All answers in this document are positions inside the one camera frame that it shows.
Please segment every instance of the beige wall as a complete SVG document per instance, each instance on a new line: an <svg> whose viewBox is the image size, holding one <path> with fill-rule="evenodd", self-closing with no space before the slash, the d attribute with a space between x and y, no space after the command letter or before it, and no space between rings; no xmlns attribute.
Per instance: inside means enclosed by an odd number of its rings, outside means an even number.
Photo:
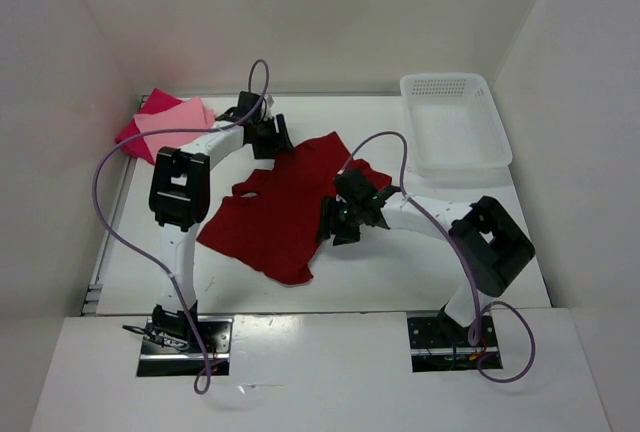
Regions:
<svg viewBox="0 0 640 432"><path fill-rule="evenodd" d="M0 0L0 17L0 428L21 432L102 237L93 168L135 97L83 0Z"/></svg>
<svg viewBox="0 0 640 432"><path fill-rule="evenodd" d="M555 305L574 318L615 431L640 372L640 0L538 0L493 87Z"/></svg>
<svg viewBox="0 0 640 432"><path fill-rule="evenodd" d="M138 92L398 90L412 72L492 79L534 0L87 0Z"/></svg>

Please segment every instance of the laundry basket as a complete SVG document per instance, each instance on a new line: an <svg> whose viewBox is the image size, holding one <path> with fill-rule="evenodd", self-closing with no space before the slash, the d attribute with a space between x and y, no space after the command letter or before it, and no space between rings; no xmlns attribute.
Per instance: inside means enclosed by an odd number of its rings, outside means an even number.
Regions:
<svg viewBox="0 0 640 432"><path fill-rule="evenodd" d="M421 175L511 163L507 135L480 75L407 75L400 80L400 91L411 163Z"/></svg>

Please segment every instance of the white table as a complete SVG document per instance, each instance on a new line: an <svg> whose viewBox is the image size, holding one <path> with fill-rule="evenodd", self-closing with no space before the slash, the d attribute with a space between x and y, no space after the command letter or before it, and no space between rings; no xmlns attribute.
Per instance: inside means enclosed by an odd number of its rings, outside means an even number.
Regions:
<svg viewBox="0 0 640 432"><path fill-rule="evenodd" d="M609 430L569 311L522 311L538 342L529 375L412 373L406 315L237 316L228 377L204 397L192 378L136 378L141 317L66 319L31 432ZM493 313L506 376L528 340Z"/></svg>
<svg viewBox="0 0 640 432"><path fill-rule="evenodd" d="M235 105L235 97L205 98L217 111ZM283 113L294 145L337 131L349 149L382 130L402 130L400 97L276 97L274 113ZM363 149L361 158L397 183L401 145L385 137ZM251 147L225 159L212 174L210 217L231 186L254 168ZM153 168L136 161L128 189L120 201L117 230L154 254L159 253L158 226L148 208ZM409 174L413 193L452 201L497 198L526 231L526 224L508 169L482 176L482 185L442 187ZM372 312L439 309L464 280L454 253L443 242L406 231L363 228L358 244L332 247L325 243L311 263L315 278L295 288L284 287L235 259L197 245L195 286L199 311L208 313ZM98 315L150 314L160 295L161 272L146 259L109 240L99 269L103 284ZM537 260L533 260L506 292L519 308L550 307Z"/></svg>

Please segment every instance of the red fabric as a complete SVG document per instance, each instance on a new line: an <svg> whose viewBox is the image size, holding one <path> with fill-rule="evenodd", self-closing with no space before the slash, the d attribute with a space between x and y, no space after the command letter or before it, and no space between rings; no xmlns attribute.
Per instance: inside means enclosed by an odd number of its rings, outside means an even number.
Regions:
<svg viewBox="0 0 640 432"><path fill-rule="evenodd" d="M157 114L158 112L164 112L165 110L169 110L176 105L180 105L182 101L180 99L176 99L172 95L167 94L166 92L161 91L160 89L153 89L151 95L144 103L144 105L138 111L138 114ZM134 120L131 120L122 132L120 132L115 138L116 144L119 144L124 139L127 139L133 135L139 134L140 129L136 125ZM153 164L155 159L151 156L149 152L149 148L144 141L144 138L140 138L138 140L134 140L133 142L129 142L126 145L122 146L122 150L133 157L139 157L141 159L146 160L150 164Z"/></svg>
<svg viewBox="0 0 640 432"><path fill-rule="evenodd" d="M295 154L278 154L273 170L254 170L233 186L233 195L222 200L198 242L283 284L308 282L313 278L308 263L319 245L322 198L336 195L333 179L348 157L335 132L307 140ZM364 160L350 167L358 167L377 188L391 183Z"/></svg>

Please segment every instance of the folded cloth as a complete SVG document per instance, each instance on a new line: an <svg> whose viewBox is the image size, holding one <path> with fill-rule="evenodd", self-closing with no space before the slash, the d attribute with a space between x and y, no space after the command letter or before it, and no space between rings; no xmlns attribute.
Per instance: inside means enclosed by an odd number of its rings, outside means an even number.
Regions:
<svg viewBox="0 0 640 432"><path fill-rule="evenodd" d="M294 154L278 154L273 170L254 170L233 186L198 242L283 284L309 282L322 199L336 195L333 179L349 155L335 132L307 140ZM364 160L352 161L351 167L377 188L391 183Z"/></svg>
<svg viewBox="0 0 640 432"><path fill-rule="evenodd" d="M204 106L200 97L194 97L164 112L152 115L136 114L133 120L140 132L147 132L158 129L210 129L215 117L213 111ZM177 148L197 139L202 134L202 132L180 132L144 137L152 158L148 162L155 163L158 151L162 147Z"/></svg>
<svg viewBox="0 0 640 432"><path fill-rule="evenodd" d="M169 110L176 105L180 105L182 101L180 99L176 99L175 97L161 91L160 89L153 89L151 95L147 98L147 101L140 108L136 115L153 115L159 112L164 112L165 110ZM124 139L127 139L131 136L140 133L140 129L136 125L135 120L131 120L122 132L118 134L116 137L116 144L119 144ZM149 152L149 148L147 147L144 138L134 140L122 146L122 151L132 155L133 157L140 157L141 159L146 160L150 164L154 163L155 155L151 155Z"/></svg>

